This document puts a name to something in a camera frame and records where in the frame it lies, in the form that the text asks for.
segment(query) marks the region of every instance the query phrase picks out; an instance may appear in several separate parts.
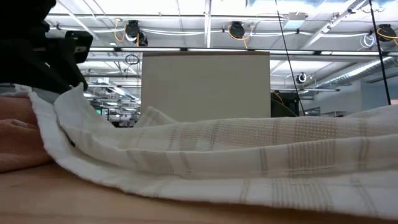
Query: white towel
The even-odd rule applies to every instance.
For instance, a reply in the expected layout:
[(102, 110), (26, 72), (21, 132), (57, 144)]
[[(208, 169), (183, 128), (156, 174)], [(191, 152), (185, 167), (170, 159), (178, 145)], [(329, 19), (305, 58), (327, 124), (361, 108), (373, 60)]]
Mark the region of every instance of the white towel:
[(151, 108), (135, 128), (116, 129), (81, 85), (54, 107), (30, 98), (48, 153), (97, 184), (148, 197), (398, 219), (398, 106), (346, 118), (196, 123)]

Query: white board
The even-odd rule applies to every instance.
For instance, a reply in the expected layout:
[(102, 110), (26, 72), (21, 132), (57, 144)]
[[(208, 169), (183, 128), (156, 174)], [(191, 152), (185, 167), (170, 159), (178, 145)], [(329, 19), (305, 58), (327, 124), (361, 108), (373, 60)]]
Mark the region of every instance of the white board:
[(269, 54), (146, 53), (141, 102), (177, 121), (270, 117)]

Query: pink towel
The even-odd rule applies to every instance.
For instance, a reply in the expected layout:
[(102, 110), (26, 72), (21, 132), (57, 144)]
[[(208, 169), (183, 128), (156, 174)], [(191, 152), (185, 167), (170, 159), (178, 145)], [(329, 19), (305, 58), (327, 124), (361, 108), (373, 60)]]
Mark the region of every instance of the pink towel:
[(0, 172), (41, 165), (46, 153), (30, 100), (0, 96)]

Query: ceiling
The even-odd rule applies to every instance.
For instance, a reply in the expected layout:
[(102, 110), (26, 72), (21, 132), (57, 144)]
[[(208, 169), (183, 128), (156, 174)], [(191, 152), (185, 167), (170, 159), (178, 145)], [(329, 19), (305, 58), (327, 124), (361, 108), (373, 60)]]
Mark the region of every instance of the ceiling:
[[(206, 3), (211, 2), (212, 15), (210, 19), (210, 44), (205, 41), (205, 16), (207, 11)], [(69, 15), (69, 11), (77, 16), (82, 24), (91, 31), (108, 30), (108, 32), (95, 32), (98, 39), (94, 39), (92, 47), (134, 47), (134, 43), (124, 39), (119, 42), (115, 39), (113, 29), (116, 27), (116, 19), (121, 18), (118, 24), (116, 35), (121, 39), (123, 36), (123, 26), (130, 19), (137, 18), (141, 29), (157, 30), (156, 32), (145, 32), (149, 41), (149, 47), (200, 47), (200, 48), (228, 48), (244, 49), (242, 40), (232, 39), (228, 31), (222, 32), (233, 21), (232, 18), (222, 18), (220, 16), (251, 16), (252, 18), (238, 19), (242, 21), (246, 34), (262, 34), (262, 36), (252, 36), (247, 41), (249, 49), (284, 49), (284, 43), (280, 36), (280, 24), (276, 17), (276, 7), (273, 0), (257, 0), (252, 6), (246, 7), (246, 0), (58, 0), (58, 4), (50, 11), (46, 21), (52, 26), (49, 32), (51, 37), (61, 37), (65, 35), (67, 29), (84, 30), (76, 19)], [(313, 33), (327, 24), (333, 16), (345, 11), (355, 0), (322, 0), (318, 7), (312, 7), (305, 1), (278, 1), (280, 13), (286, 15), (294, 12), (297, 15), (305, 14), (305, 22), (299, 27), (301, 34), (290, 34), (291, 31), (284, 30), (288, 49), (302, 49), (307, 40), (311, 39)], [(377, 24), (391, 24), (392, 28), (398, 30), (398, 20), (396, 9), (398, 1), (373, 1), (374, 8), (380, 12), (375, 12)], [(323, 37), (309, 45), (305, 50), (345, 50), (345, 51), (377, 51), (373, 47), (364, 48), (361, 46), (361, 39), (364, 34), (373, 28), (372, 19), (369, 13), (369, 6), (364, 6), (362, 10), (356, 10), (354, 14), (347, 15)], [(256, 19), (256, 16), (267, 17), (268, 19)], [(185, 32), (196, 32), (195, 35), (183, 35)], [(278, 35), (264, 36), (264, 33), (278, 33)], [(337, 37), (336, 34), (353, 35), (362, 34), (354, 37)], [(384, 50), (398, 51), (393, 41), (381, 42)], [(140, 75), (141, 63), (131, 65), (121, 62), (113, 62), (107, 57), (124, 57), (126, 53), (99, 53), (92, 52), (89, 57), (101, 56), (103, 61), (87, 61), (79, 67), (83, 74), (104, 74), (110, 73), (125, 75)], [(332, 73), (341, 70), (353, 62), (350, 60), (337, 60), (336, 57), (323, 58), (317, 60), (312, 58), (292, 59), (292, 69), (294, 73), (304, 72), (314, 80), (321, 80)], [(290, 87), (293, 84), (290, 75), (289, 64), (281, 58), (271, 60), (271, 86)], [(137, 78), (110, 78), (111, 83), (116, 85), (140, 85)]]

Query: wooden table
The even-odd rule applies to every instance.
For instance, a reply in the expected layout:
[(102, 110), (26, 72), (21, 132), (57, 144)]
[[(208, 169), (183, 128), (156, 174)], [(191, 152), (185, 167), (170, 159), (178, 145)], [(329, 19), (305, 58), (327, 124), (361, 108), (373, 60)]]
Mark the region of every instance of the wooden table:
[(0, 223), (393, 223), (387, 220), (128, 195), (55, 164), (0, 174)]

